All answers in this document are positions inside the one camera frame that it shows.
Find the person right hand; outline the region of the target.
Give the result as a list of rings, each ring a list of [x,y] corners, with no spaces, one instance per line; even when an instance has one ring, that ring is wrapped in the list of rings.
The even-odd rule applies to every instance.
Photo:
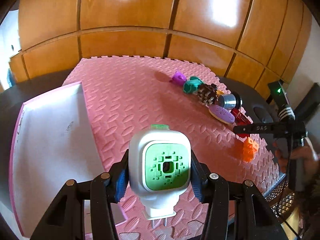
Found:
[[[275,155],[278,159],[278,164],[281,172],[286,172],[288,160],[283,157],[280,148],[275,141],[273,146],[276,148]],[[304,169],[306,174],[313,176],[319,169],[319,155],[315,152],[311,140],[306,137],[304,146],[294,149],[291,153],[291,160],[303,159]]]

